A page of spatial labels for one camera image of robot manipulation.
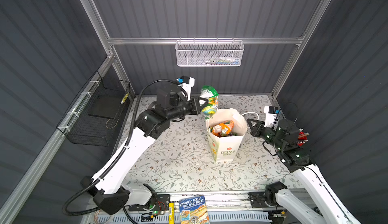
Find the white wire basket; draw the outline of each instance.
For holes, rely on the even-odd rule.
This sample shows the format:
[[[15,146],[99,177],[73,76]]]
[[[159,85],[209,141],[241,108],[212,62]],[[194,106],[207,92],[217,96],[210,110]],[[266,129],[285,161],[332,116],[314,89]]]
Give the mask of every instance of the white wire basket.
[[[175,44],[178,66],[240,66],[244,44],[233,39],[192,39]]]

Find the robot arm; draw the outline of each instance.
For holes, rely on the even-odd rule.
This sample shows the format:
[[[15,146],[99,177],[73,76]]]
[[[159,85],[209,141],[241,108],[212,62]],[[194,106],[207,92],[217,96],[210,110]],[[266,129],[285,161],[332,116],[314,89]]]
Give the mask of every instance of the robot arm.
[[[81,185],[84,190],[87,189],[87,192],[94,197],[93,200],[98,208],[108,214],[118,212],[125,205],[152,207],[155,204],[156,194],[149,186],[122,184],[126,174],[140,155],[158,139],[163,131],[170,127],[170,121],[176,122],[175,119],[178,118],[183,120],[186,115],[198,115],[207,104],[207,99],[198,96],[190,98],[191,87],[194,85],[193,78],[182,76],[177,81],[177,85],[170,84],[158,88],[157,100],[153,103],[152,108],[143,111],[136,119],[130,142],[128,143],[126,139],[124,141],[126,144],[122,144],[117,149],[103,168],[92,177],[85,176],[82,179]],[[67,211],[67,205],[70,202],[65,203],[62,209],[64,214],[85,213]]]
[[[251,129],[250,134],[263,138],[266,143],[274,147],[275,156],[277,155],[288,170],[303,184],[324,218],[303,204],[280,182],[266,186],[265,202],[269,206],[277,204],[283,206],[303,224],[359,224],[360,222],[346,209],[330,188],[318,166],[311,161],[309,154],[298,146],[299,129],[294,122],[283,119],[279,120],[276,129],[266,127],[276,123],[273,112],[277,111],[277,107],[272,109],[269,107],[264,111],[267,112],[265,122],[247,120]]]

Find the book cover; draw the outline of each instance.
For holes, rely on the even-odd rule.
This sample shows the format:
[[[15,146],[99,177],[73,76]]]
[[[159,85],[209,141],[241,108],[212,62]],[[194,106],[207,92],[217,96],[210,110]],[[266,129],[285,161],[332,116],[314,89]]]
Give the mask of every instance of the book cover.
[[[181,224],[209,224],[208,208],[203,195],[179,201]]]

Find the gray panel wall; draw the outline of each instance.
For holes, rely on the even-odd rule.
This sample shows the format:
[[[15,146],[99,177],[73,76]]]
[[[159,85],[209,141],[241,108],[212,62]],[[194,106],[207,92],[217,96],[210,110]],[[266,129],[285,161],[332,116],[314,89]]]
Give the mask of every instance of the gray panel wall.
[[[0,0],[0,18],[1,207],[106,54],[79,0]],[[64,143],[15,223],[60,212],[106,154]]]
[[[94,0],[110,37],[296,37],[320,0]],[[240,67],[180,68],[173,46],[116,46],[138,94],[161,78],[196,79],[194,93],[270,93],[294,46],[245,46]],[[156,94],[152,86],[146,94]]]
[[[333,0],[277,98],[297,103],[305,148],[362,223],[388,211],[387,58],[388,0]]]
[[[319,0],[94,0],[110,37],[296,37]]]
[[[175,79],[182,75],[195,78],[192,93],[203,85],[212,85],[218,93],[270,93],[283,71],[294,45],[246,45],[241,66],[181,67],[177,66],[172,45],[116,45],[129,80],[137,82],[138,94],[156,79]],[[149,87],[145,94],[155,95],[160,84]]]

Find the floral tablecloth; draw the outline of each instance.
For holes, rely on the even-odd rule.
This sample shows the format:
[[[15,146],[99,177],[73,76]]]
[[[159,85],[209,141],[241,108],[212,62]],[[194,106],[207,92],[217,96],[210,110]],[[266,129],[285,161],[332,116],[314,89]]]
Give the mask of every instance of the floral tablecloth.
[[[146,110],[154,100],[142,98],[138,112]],[[240,113],[254,111],[261,120],[265,119],[264,106],[270,105],[265,95],[219,98],[219,108],[234,108]],[[133,109],[120,144],[128,135],[132,112]],[[303,188],[277,157],[263,149],[262,141],[247,133],[233,161],[214,163],[204,115],[186,116],[182,122],[171,122],[170,128],[137,160],[123,183],[147,183],[157,192],[264,189],[276,181],[288,188]]]

